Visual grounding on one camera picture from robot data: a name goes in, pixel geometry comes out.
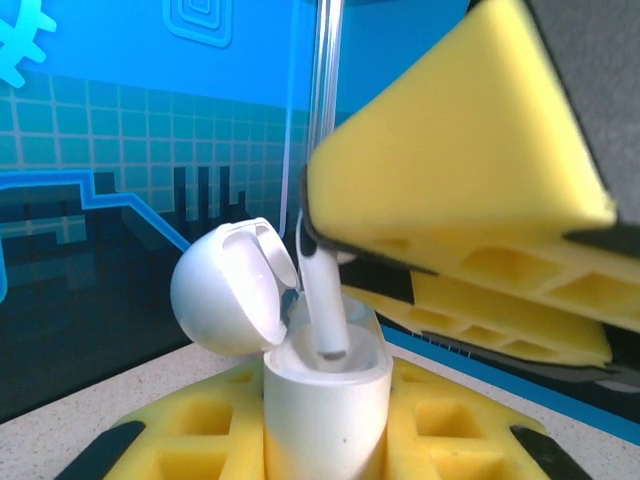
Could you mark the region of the aluminium frame post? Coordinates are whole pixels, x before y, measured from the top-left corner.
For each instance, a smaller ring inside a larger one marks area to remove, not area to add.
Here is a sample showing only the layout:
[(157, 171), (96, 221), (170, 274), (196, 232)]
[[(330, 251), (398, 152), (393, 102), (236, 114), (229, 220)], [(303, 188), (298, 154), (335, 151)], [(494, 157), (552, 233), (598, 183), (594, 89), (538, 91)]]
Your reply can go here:
[(316, 1), (308, 153), (334, 130), (345, 0)]

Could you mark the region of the white earbud charging case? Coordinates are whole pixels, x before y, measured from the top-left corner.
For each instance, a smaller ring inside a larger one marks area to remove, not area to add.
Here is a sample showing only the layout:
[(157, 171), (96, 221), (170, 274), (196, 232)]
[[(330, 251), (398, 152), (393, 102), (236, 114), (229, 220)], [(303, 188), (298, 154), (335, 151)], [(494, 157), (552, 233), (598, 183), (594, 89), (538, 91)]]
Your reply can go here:
[(183, 332), (263, 360), (269, 480), (379, 480), (393, 358), (373, 310), (342, 293), (350, 348), (321, 358), (296, 250), (255, 218), (218, 226), (178, 260), (170, 302)]

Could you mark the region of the white wireless earbud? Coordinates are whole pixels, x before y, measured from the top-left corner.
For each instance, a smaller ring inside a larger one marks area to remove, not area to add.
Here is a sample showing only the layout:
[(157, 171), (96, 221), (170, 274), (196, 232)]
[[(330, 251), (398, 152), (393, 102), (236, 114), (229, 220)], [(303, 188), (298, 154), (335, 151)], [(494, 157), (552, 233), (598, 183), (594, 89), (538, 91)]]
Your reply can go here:
[(296, 223), (296, 253), (316, 352), (327, 361), (340, 360), (350, 341), (337, 255), (307, 232), (302, 210)]

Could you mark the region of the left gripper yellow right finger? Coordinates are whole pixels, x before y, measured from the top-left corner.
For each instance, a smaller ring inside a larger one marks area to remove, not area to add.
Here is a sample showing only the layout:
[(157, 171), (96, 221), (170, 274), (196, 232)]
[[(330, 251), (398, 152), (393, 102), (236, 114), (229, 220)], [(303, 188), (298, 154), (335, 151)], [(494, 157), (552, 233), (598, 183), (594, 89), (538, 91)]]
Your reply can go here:
[(396, 357), (386, 480), (593, 480), (541, 423)]

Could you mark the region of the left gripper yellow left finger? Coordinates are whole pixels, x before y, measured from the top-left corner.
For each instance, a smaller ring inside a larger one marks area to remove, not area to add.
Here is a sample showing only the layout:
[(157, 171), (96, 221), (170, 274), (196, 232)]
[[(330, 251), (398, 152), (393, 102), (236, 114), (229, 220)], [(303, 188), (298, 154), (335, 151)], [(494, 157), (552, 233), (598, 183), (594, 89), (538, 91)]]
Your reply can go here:
[(125, 415), (54, 480), (265, 480), (262, 362)]

